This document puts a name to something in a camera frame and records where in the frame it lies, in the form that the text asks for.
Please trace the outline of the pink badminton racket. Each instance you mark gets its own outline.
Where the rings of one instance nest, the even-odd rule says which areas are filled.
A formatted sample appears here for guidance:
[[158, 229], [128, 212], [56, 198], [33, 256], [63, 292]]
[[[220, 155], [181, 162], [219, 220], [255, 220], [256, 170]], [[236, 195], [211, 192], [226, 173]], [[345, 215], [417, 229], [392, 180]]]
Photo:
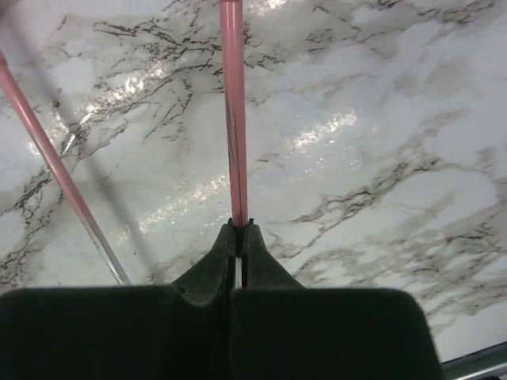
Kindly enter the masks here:
[[12, 75], [4, 56], [1, 57], [1, 87], [20, 121], [25, 126], [26, 131], [32, 138], [36, 148], [48, 165], [48, 168], [51, 170], [51, 173], [59, 183], [74, 213], [78, 216], [93, 244], [96, 246], [97, 251], [103, 256], [113, 278], [121, 286], [130, 286], [132, 284], [131, 280], [107, 242], [104, 233], [52, 145], [51, 140], [31, 109], [26, 96]]
[[249, 222], [243, 9], [241, 1], [221, 1], [219, 8], [231, 212], [238, 242], [242, 243]]

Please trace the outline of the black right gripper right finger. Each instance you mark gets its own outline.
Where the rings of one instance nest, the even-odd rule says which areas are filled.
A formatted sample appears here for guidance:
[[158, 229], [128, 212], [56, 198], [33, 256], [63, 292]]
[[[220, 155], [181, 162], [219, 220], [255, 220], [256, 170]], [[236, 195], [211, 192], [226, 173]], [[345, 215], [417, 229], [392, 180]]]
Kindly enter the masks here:
[[231, 295], [234, 379], [440, 379], [421, 307], [389, 288], [306, 288], [250, 223]]

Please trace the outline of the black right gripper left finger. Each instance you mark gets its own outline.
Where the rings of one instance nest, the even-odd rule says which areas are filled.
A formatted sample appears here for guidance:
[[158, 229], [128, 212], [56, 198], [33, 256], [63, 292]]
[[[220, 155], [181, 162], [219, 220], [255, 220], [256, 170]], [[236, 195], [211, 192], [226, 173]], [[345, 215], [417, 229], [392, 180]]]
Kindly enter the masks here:
[[236, 233], [166, 285], [25, 288], [1, 297], [4, 379], [224, 379]]

